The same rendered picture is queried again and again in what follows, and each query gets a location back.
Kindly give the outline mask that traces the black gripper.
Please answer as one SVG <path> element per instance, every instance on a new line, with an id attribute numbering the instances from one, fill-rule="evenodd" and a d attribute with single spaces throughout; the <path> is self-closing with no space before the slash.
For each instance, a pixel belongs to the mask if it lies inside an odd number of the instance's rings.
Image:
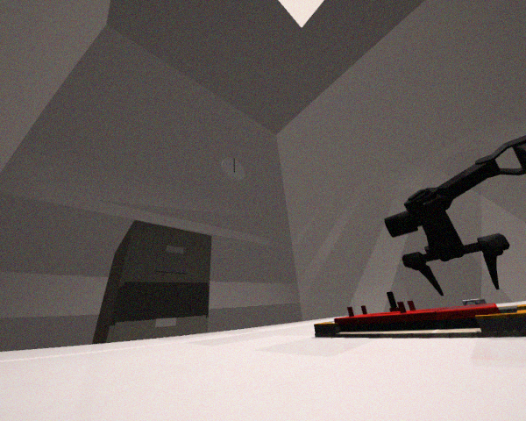
<path id="1" fill-rule="evenodd" d="M 509 243 L 503 234 L 497 233 L 478 238 L 478 242 L 463 245 L 450 220 L 426 225 L 423 230 L 430 242 L 433 253 L 421 254 L 416 252 L 403 255 L 402 260 L 405 268 L 419 270 L 431 282 L 436 291 L 443 296 L 442 289 L 436 277 L 432 274 L 430 267 L 426 265 L 426 261 L 482 251 L 492 282 L 496 290 L 499 290 L 496 256 L 502 255 L 503 250 L 509 248 Z M 456 249 L 461 250 L 455 252 Z"/>

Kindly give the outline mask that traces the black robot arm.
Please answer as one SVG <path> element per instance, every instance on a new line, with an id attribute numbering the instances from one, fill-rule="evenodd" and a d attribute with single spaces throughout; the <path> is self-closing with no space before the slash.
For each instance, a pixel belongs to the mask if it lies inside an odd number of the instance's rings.
<path id="1" fill-rule="evenodd" d="M 499 168 L 495 158 L 513 147 L 521 168 Z M 496 175 L 526 174 L 526 135 L 501 145 L 494 153 L 475 161 L 473 165 L 436 188 L 419 190 L 404 203 L 406 211 L 384 218 L 392 237 L 417 231 L 419 226 L 450 220 L 446 210 L 452 200 L 480 182 Z M 451 220 L 450 220 L 451 221 Z"/>

